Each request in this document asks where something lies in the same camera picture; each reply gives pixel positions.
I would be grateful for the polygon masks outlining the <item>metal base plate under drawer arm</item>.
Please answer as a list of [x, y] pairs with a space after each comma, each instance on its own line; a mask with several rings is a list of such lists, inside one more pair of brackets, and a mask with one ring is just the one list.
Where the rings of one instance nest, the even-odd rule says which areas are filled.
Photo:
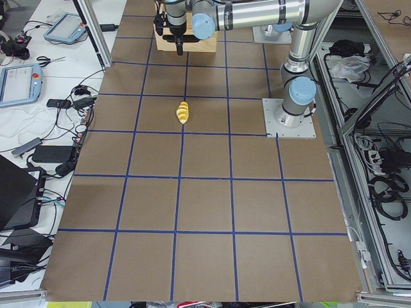
[[283, 99], [263, 98], [266, 136], [284, 139], [315, 139], [316, 133], [306, 107], [303, 115], [290, 115], [283, 110]]

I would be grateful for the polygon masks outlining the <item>silver robot arm over cabinet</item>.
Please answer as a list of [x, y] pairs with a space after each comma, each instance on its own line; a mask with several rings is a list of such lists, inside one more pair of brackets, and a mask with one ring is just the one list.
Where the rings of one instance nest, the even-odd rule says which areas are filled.
[[286, 31], [291, 30], [292, 26], [292, 22], [286, 22], [284, 24], [268, 24], [260, 26], [259, 31], [263, 36], [276, 37]]

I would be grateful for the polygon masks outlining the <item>metal base plate under cabinet arm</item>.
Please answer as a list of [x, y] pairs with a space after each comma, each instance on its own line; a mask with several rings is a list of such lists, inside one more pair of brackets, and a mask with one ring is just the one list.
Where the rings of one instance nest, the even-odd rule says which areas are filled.
[[269, 24], [253, 27], [254, 43], [289, 45], [292, 42], [290, 31], [293, 23]]

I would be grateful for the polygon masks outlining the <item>silver robot arm opening drawer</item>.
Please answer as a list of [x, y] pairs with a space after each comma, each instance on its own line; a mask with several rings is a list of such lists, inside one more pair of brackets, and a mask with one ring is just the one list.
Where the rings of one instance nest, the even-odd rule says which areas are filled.
[[309, 117], [317, 87], [306, 76], [319, 24], [338, 12], [341, 1], [156, 1], [153, 24], [158, 35], [168, 28], [177, 54], [183, 53], [184, 34], [191, 25], [197, 40], [211, 38], [217, 31], [255, 26], [293, 26], [288, 56], [281, 66], [285, 97], [274, 112], [275, 121], [285, 128], [297, 128]]

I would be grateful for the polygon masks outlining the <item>black gripper opening drawer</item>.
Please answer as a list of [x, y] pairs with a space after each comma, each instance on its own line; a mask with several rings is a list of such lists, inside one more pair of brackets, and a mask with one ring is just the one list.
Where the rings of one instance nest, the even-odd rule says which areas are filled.
[[[153, 21], [155, 31], [158, 35], [164, 34], [164, 28], [167, 27], [167, 17], [165, 12], [157, 12]], [[187, 30], [187, 21], [184, 20], [168, 20], [169, 29], [172, 35], [175, 35], [175, 46], [178, 55], [183, 55], [184, 39], [183, 36]]]

